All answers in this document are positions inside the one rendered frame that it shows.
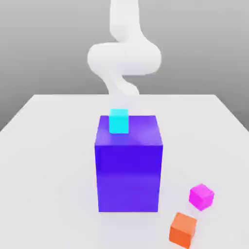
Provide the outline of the small orange cube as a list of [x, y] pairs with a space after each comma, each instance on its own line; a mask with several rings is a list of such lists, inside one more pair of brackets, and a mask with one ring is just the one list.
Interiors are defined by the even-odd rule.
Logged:
[[177, 212], [170, 226], [169, 241], [189, 249], [196, 231], [197, 219]]

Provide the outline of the small cyan cube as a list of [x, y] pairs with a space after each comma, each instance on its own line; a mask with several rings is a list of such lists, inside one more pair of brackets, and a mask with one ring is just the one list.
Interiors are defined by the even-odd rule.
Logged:
[[111, 109], [109, 114], [109, 132], [112, 134], [127, 134], [128, 131], [128, 109]]

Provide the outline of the large purple box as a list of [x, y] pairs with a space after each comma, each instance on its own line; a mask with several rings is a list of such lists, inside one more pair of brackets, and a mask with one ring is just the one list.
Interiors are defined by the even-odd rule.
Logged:
[[129, 133], [111, 134], [102, 115], [95, 140], [98, 210], [157, 212], [163, 143], [155, 116], [130, 116]]

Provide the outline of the small magenta cube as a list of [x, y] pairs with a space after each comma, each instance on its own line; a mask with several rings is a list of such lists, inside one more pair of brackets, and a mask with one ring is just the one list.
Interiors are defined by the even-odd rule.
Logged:
[[190, 189], [189, 202], [199, 211], [210, 207], [213, 203], [214, 191], [204, 184], [199, 184]]

